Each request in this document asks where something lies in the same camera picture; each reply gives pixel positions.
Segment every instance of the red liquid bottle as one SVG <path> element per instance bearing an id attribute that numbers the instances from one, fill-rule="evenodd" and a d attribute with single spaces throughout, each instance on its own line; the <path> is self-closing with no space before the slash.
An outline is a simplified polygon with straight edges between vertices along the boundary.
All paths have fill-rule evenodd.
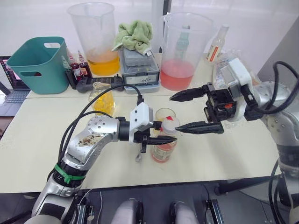
<path id="1" fill-rule="evenodd" d="M 85 59 L 82 56 L 82 54 L 80 53 L 80 51 L 78 51 L 78 55 L 79 55 L 79 61 L 80 61 L 79 66 L 81 68 L 81 71 L 82 71 L 83 75 L 85 77 L 92 78 L 93 77 L 92 72 L 90 71 L 88 63 L 85 61 Z"/>
<path id="2" fill-rule="evenodd" d="M 78 81 L 80 81 L 81 79 L 84 78 L 83 73 L 81 71 L 81 68 L 80 68 L 79 64 L 76 62 L 76 60 L 74 59 L 73 55 L 69 52 L 68 49 L 67 49 L 67 53 L 68 53 L 68 56 L 69 56 L 71 69 L 73 70 L 76 79 Z"/>

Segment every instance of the plastic measuring beaker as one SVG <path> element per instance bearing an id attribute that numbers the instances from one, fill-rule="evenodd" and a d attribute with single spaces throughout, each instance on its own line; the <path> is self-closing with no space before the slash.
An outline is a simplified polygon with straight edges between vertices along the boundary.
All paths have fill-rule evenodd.
<path id="1" fill-rule="evenodd" d="M 118 53 L 112 52 L 115 37 L 114 6 L 102 2 L 68 8 L 83 51 L 95 75 L 108 76 L 119 70 Z"/>
<path id="2" fill-rule="evenodd" d="M 169 13 L 163 20 L 161 85 L 169 90 L 184 90 L 213 34 L 214 22 L 194 13 Z"/>

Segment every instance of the beaker with pink liquid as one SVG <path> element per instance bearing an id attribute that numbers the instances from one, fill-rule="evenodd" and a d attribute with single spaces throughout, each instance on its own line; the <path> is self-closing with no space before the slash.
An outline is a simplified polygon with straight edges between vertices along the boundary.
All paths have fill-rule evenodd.
<path id="1" fill-rule="evenodd" d="M 169 13 L 163 21 L 161 85 L 173 91 L 184 90 L 214 32 L 214 22 L 194 13 Z"/>

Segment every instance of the red label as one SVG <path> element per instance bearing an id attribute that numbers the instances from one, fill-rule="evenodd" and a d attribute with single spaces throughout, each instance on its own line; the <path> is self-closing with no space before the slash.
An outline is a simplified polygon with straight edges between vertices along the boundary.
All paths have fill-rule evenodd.
<path id="1" fill-rule="evenodd" d="M 173 120 L 171 116 L 166 117 L 168 120 Z"/>
<path id="2" fill-rule="evenodd" d="M 210 59 L 211 62 L 214 60 L 214 57 L 215 57 L 215 55 L 216 55 L 216 53 L 217 53 L 217 50 L 218 50 L 218 47 L 215 47 L 214 52 L 213 52 L 213 54 L 212 54 L 212 57 L 211 57 L 211 59 Z"/>

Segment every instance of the laptop screen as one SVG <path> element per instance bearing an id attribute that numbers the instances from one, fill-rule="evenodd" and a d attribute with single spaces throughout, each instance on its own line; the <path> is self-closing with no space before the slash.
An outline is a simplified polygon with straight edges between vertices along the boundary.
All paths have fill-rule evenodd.
<path id="1" fill-rule="evenodd" d="M 21 80 L 21 78 L 7 65 L 10 56 L 0 56 L 0 63 L 2 68 L 14 90 L 30 90 L 28 86 Z"/>

